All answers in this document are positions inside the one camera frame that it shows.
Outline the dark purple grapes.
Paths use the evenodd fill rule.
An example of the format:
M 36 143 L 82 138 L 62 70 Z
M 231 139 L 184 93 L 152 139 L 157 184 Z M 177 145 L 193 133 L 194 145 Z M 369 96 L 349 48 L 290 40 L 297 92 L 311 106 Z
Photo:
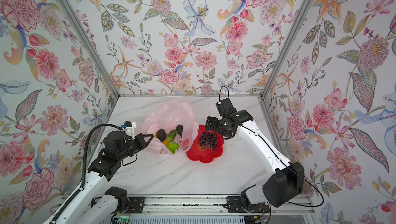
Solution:
M 218 138 L 215 133 L 203 132 L 199 136 L 198 145 L 203 149 L 216 150 Z

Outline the green yellow mango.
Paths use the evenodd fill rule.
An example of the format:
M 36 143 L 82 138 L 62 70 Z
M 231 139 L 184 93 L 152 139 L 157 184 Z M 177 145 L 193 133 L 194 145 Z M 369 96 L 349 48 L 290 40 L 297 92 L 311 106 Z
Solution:
M 166 136 L 166 139 L 163 141 L 163 144 L 167 146 L 168 143 L 173 143 L 177 135 L 176 130 L 171 130 L 169 134 Z

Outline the green lime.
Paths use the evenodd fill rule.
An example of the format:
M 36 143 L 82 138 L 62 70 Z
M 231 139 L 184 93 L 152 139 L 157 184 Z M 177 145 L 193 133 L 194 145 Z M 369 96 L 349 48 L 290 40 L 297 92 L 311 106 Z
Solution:
M 176 152 L 177 149 L 179 149 L 179 144 L 175 143 L 175 142 L 168 142 L 166 144 L 166 147 L 168 148 L 168 150 L 174 154 Z

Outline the pink plastic bag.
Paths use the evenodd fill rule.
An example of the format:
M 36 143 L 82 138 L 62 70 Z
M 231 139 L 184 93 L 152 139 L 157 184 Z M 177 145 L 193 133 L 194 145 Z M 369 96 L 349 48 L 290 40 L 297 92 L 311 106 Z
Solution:
M 179 145 L 175 153 L 182 154 L 190 150 L 199 130 L 193 108 L 186 102 L 171 101 L 161 105 L 148 114 L 144 122 L 138 126 L 137 132 L 156 134 L 158 130 L 163 129 L 169 133 L 176 130 L 178 125 L 183 127 L 183 131 L 180 139 L 174 140 Z

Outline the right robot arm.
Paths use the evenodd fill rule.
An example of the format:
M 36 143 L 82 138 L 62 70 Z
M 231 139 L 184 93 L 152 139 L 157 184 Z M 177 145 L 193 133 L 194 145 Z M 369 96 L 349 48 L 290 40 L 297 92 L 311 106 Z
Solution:
M 264 166 L 268 180 L 262 185 L 253 185 L 241 192 L 245 209 L 268 203 L 274 207 L 289 202 L 303 192 L 304 168 L 299 162 L 292 163 L 260 131 L 253 117 L 246 110 L 238 111 L 229 98 L 216 103 L 221 116 L 208 117 L 206 131 L 214 131 L 224 139 L 235 136 L 243 139 L 255 152 Z

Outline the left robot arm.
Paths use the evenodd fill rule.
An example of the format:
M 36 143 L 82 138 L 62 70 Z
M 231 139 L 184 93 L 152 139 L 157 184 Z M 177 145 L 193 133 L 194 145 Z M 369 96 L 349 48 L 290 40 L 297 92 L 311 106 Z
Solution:
M 86 208 L 121 168 L 122 161 L 147 148 L 153 138 L 152 134 L 130 136 L 123 130 L 110 132 L 104 138 L 104 148 L 82 177 L 81 185 L 45 223 L 97 224 L 113 212 L 124 211 L 130 204 L 127 191 L 115 186 L 96 205 Z

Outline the red flower-shaped plate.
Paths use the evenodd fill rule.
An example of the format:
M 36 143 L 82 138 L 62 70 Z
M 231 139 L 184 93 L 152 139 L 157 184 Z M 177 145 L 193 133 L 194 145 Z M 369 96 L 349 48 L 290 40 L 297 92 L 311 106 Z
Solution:
M 218 145 L 216 150 L 203 149 L 198 145 L 199 136 L 203 132 L 211 132 L 217 135 Z M 198 135 L 195 138 L 192 147 L 186 152 L 186 155 L 187 158 L 190 159 L 191 161 L 200 161 L 201 163 L 208 164 L 211 163 L 215 158 L 222 156 L 223 145 L 224 145 L 224 139 L 222 138 L 221 135 L 219 135 L 214 131 L 206 131 L 204 125 L 199 125 Z

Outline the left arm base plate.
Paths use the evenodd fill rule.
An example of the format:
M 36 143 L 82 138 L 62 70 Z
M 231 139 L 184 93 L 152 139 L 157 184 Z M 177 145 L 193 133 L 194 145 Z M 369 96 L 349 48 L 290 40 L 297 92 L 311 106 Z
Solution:
M 105 204 L 105 210 L 108 214 L 114 213 L 129 213 L 129 214 L 142 214 L 143 207 L 145 204 L 145 197 L 143 196 L 124 196 L 116 199 L 113 196 L 107 195 L 110 197 L 109 200 L 104 200 L 104 197 L 97 203 L 97 206 L 100 203 Z

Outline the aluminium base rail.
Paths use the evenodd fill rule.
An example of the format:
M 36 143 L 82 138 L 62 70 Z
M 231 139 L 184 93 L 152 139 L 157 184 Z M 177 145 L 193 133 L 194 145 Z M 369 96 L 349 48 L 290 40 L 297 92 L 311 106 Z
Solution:
M 96 205 L 105 195 L 96 195 L 88 204 L 86 210 Z M 274 207 L 266 203 L 270 213 L 228 213 L 225 204 L 227 196 L 239 195 L 128 195 L 143 196 L 145 204 L 142 214 L 120 213 L 131 216 L 155 216 L 155 215 L 243 215 L 256 217 L 270 217 L 275 215 L 314 215 L 314 208 L 310 199 L 305 195 L 299 195 L 294 199 L 295 204 L 286 203 L 281 207 Z

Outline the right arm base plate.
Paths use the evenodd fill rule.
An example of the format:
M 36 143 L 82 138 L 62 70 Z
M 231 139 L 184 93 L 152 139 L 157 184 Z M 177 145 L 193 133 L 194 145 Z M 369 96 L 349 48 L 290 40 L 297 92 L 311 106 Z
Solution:
M 250 204 L 241 196 L 227 196 L 225 207 L 228 213 L 270 213 L 270 208 L 266 203 Z

